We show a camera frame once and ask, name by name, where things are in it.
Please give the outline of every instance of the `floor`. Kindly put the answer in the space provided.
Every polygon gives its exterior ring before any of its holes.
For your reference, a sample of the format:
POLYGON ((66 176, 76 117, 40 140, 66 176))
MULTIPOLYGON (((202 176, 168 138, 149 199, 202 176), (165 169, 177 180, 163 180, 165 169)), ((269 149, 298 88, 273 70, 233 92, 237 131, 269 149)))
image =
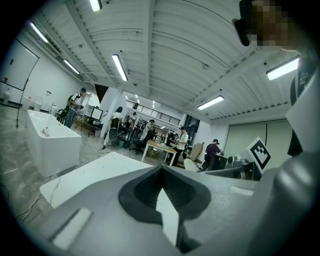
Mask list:
MULTIPOLYGON (((8 200, 8 206, 13 216, 28 210, 30 205, 40 196, 40 186, 53 180, 52 177, 43 177, 34 166, 25 136, 25 123, 27 112, 20 110, 18 124, 16 128, 18 109, 0 105, 0 190, 5 200, 8 200)), ((79 166, 86 165, 105 154, 98 153, 102 148, 103 138, 93 137, 92 133, 88 137, 88 131, 80 130, 80 126, 75 130, 82 136, 82 145, 80 148, 79 166)), ((142 154, 135 155, 134 151, 110 146, 102 152, 117 152, 126 157, 140 161, 142 154)), ((145 157, 144 162, 153 166, 166 165, 163 162, 166 153, 160 152, 158 158, 145 157)), ((61 173, 71 172, 76 168, 72 167, 61 173)), ((24 222, 30 226, 36 227, 43 218, 52 211, 52 207, 44 199, 40 198, 32 207, 32 211, 25 218, 24 222)))

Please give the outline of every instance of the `railing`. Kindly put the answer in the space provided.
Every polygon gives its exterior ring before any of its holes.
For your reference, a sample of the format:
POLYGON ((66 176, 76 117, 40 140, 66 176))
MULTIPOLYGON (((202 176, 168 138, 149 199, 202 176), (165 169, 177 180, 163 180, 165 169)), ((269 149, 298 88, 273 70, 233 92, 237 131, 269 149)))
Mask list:
MULTIPOLYGON (((126 101, 127 108, 132 109, 134 104, 135 103, 132 102, 132 101, 129 101, 129 100, 126 101)), ((170 115, 167 115, 167 114, 164 114, 164 113, 161 113, 161 112, 159 112, 157 110, 154 110, 152 108, 149 108, 147 106, 139 105, 136 110, 141 112, 141 113, 143 113, 143 114, 150 115, 152 117, 167 121, 167 122, 172 123, 172 124, 177 125, 177 126, 180 123, 180 119, 177 119, 177 118, 175 118, 173 116, 170 116, 170 115)))

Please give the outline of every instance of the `fluorescent ceiling light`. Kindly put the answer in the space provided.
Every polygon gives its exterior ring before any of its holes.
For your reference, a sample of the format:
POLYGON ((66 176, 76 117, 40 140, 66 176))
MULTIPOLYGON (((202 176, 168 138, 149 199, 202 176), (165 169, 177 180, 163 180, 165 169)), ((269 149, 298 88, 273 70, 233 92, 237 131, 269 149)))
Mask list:
POLYGON ((76 72, 78 75, 80 74, 66 59, 64 60, 64 62, 65 62, 74 72, 76 72))
POLYGON ((99 11, 102 8, 101 0, 90 0, 90 4, 94 12, 99 11))
POLYGON ((298 64, 299 64, 299 57, 294 57, 293 59, 290 59, 287 62, 279 66, 276 66, 275 68, 270 69, 269 71, 266 72, 266 75, 271 81, 291 71, 296 70, 298 68, 298 64))
POLYGON ((119 58, 119 55, 118 54, 113 54, 112 55, 112 58, 113 58, 113 61, 123 79, 123 81, 128 81, 128 78, 126 76, 126 73, 125 73, 125 70, 124 70, 124 67, 122 66, 121 64, 121 61, 120 61, 120 58, 119 58))
POLYGON ((207 102, 207 103, 199 106, 199 107, 198 107, 198 110, 204 110, 205 108, 210 107, 210 106, 212 106, 213 104, 216 104, 216 103, 218 103, 218 102, 221 102, 221 101, 223 101, 224 99, 225 99, 224 97, 218 96, 218 97, 214 98, 213 100, 211 100, 211 101, 209 101, 209 102, 207 102))
POLYGON ((32 22, 30 22, 30 26, 31 28, 38 34, 39 37, 41 37, 41 39, 43 41, 45 41, 46 43, 48 43, 48 40, 45 38, 45 36, 39 31, 39 29, 35 26, 35 24, 33 24, 32 22))

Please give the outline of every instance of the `white bathtub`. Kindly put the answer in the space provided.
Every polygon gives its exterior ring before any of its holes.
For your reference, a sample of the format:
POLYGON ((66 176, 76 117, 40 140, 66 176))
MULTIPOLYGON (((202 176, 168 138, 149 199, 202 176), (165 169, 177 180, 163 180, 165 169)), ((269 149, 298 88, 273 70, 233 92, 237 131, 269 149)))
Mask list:
POLYGON ((81 136, 54 116, 28 110, 25 127, 32 159, 43 176, 52 176, 79 163, 81 136))

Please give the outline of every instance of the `white tabletop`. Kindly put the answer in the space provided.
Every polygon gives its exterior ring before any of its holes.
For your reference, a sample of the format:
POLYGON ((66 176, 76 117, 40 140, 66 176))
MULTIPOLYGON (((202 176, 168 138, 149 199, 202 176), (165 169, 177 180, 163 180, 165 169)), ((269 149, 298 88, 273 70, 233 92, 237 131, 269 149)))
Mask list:
POLYGON ((40 187, 43 197, 57 208, 89 185, 152 165, 111 152, 40 187))

